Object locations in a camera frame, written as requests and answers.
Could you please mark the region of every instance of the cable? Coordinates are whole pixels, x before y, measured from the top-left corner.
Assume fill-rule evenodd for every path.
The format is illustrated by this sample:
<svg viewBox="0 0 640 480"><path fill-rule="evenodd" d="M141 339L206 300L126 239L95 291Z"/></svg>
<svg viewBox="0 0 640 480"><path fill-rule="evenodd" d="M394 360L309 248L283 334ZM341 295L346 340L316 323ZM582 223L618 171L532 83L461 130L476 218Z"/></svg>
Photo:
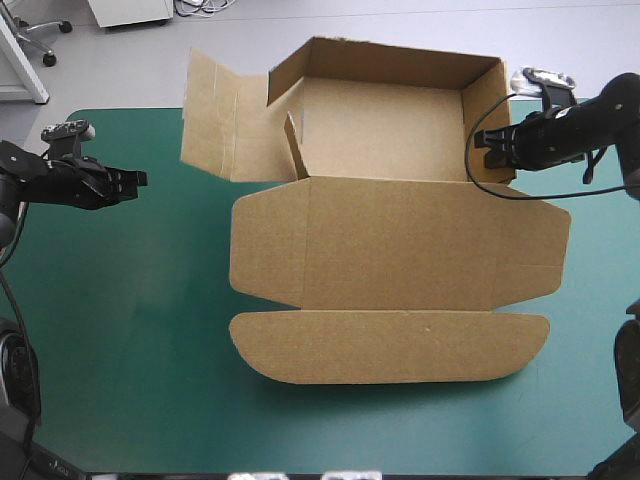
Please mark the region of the cable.
<svg viewBox="0 0 640 480"><path fill-rule="evenodd" d="M185 5L189 4L185 0L173 0L173 9L179 17L202 17L211 18L216 13L226 10L236 0L223 0L221 5L216 5L215 0L202 0L198 6L194 6L193 10L187 10Z"/></svg>
<svg viewBox="0 0 640 480"><path fill-rule="evenodd" d="M13 310L13 314L15 315L16 321L18 322L22 340L24 341L24 346L27 349L27 362L29 363L29 370L31 370L31 383L33 385L33 411L31 412L31 418L29 419L29 425L27 426L22 445L25 453L28 455L31 452L31 442L33 441L36 422L40 417L40 409L42 407L40 405L40 396L38 395L38 373L36 371L36 362L33 358L33 351L31 349L31 342L29 341L27 326L24 323L24 318L22 316L22 312L20 311L18 301L13 295L11 286L9 285L7 278L4 276L4 272L2 271L2 269L0 269L0 285L2 285L2 289L4 290L4 293L7 296L9 303L11 304L11 309Z"/></svg>
<svg viewBox="0 0 640 480"><path fill-rule="evenodd" d="M621 185L619 187L604 188L602 190L590 190L587 192L572 192L572 193L561 193L561 194L555 194L555 195L535 195L535 196L524 196L523 194L523 196L518 196L518 195L508 195L505 193L496 192L495 190L492 190L491 188L488 188L485 185L481 184L471 170L471 141L473 140L473 136L475 135L476 131L480 127L480 124L489 115L491 115L500 105L502 105L504 102L506 102L507 100L515 96L516 96L515 93L511 93L509 95L505 95L500 100L498 100L489 110L487 110L485 113L483 113L480 116L480 118L476 121L476 123L471 128L471 131L469 132L469 136L467 137L467 143L465 144L465 150L464 150L464 167L467 171L467 176L469 177L469 180L471 180L473 184L476 187L478 187L480 190L482 190L485 193L488 193L489 195L493 195L494 197L502 198L504 200L558 200L562 198L578 198L578 197L589 197L592 195L604 195L606 193L619 192L621 190L630 190L630 189L640 188L640 184L635 184L635 185Z"/></svg>
<svg viewBox="0 0 640 480"><path fill-rule="evenodd" d="M22 230L24 230L24 222L27 218L27 212L29 211L29 202L24 202L24 207L22 209L22 215L18 218L18 227L16 229L16 238L13 240L13 243L9 247L9 251L5 252L5 254L0 257L0 268L4 267L11 257L16 251L18 247L18 243L20 243L20 237L22 237Z"/></svg>
<svg viewBox="0 0 640 480"><path fill-rule="evenodd" d="M22 466L22 470L20 471L20 475L18 476L18 480L24 480L24 477L31 466L31 460L33 460L33 455L27 456L24 461L24 465Z"/></svg>

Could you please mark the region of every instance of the box flap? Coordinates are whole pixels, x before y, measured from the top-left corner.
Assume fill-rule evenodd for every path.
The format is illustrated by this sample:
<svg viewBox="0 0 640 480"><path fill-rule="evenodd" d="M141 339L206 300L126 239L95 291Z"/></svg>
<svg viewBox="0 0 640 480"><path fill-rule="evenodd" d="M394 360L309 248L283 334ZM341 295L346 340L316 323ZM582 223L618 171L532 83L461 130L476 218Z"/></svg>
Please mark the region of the box flap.
<svg viewBox="0 0 640 480"><path fill-rule="evenodd" d="M282 132L299 114L300 91L265 108L266 76L240 76L192 49L185 92L182 161L235 182L296 179Z"/></svg>
<svg viewBox="0 0 640 480"><path fill-rule="evenodd" d="M236 202L230 276L306 309L492 310L560 286L569 224L469 183L312 177Z"/></svg>
<svg viewBox="0 0 640 480"><path fill-rule="evenodd" d="M287 142L289 142L289 148L291 150L291 159L293 161L293 167L296 171L296 179L303 180L309 178L309 172L302 160L302 153L300 152L300 144L298 142L298 135L296 133L296 126L293 123L293 115L287 114L287 119L284 122L284 132L287 136Z"/></svg>
<svg viewBox="0 0 640 480"><path fill-rule="evenodd" d="M492 380L524 368L549 322L487 312L243 313L231 336L243 359L274 380L366 384Z"/></svg>
<svg viewBox="0 0 640 480"><path fill-rule="evenodd" d="M460 90L497 57L314 37L269 72L268 104L303 76Z"/></svg>

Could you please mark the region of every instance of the white cabinet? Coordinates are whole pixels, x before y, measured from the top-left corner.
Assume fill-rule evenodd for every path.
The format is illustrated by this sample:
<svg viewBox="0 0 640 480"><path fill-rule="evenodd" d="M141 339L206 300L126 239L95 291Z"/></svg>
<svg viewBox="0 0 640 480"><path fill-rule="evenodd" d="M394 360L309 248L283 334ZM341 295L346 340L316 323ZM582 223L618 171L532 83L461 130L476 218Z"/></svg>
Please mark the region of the white cabinet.
<svg viewBox="0 0 640 480"><path fill-rule="evenodd" d="M101 27L173 17L173 0L89 0L89 5Z"/></svg>

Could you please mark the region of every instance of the open cardboard box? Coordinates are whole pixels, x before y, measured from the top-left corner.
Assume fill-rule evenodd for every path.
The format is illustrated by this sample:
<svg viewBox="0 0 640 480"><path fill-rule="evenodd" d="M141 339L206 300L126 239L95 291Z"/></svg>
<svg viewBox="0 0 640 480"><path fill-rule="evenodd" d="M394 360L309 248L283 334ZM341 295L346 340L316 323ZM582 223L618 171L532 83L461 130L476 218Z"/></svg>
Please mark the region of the open cardboard box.
<svg viewBox="0 0 640 480"><path fill-rule="evenodd" d="M291 383L469 381L535 357L548 321L492 310L559 287L569 215L487 196L463 163L506 93L494 57L312 38L267 77L192 52L183 161L290 182L234 206L233 287L300 307L232 321L250 365ZM508 122L505 104L482 127ZM514 178L483 153L479 178Z"/></svg>

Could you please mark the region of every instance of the white cable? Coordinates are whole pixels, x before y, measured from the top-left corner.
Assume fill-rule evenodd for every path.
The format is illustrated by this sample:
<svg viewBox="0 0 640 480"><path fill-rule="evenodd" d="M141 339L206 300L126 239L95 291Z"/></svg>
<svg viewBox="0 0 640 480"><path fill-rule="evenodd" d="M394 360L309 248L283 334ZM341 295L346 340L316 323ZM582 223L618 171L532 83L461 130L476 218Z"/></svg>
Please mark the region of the white cable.
<svg viewBox="0 0 640 480"><path fill-rule="evenodd" d="M222 2L222 5L217 5L216 0L204 0L201 6L194 7L193 10L187 10L185 8L186 2L184 2L183 0L177 0L175 6L176 10L181 15L189 17L211 18L216 13L229 8L231 5L236 3L236 1L237 0L224 0Z"/></svg>

